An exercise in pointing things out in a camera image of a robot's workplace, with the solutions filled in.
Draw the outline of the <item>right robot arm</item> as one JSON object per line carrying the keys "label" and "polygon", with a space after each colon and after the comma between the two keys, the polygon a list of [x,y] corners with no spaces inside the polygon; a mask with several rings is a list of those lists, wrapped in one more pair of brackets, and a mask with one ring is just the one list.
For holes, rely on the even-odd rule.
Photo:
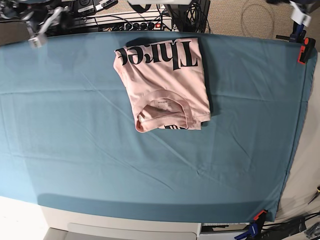
{"label": "right robot arm", "polygon": [[31,35],[65,31],[74,25],[72,0],[2,0],[0,22],[22,22]]}

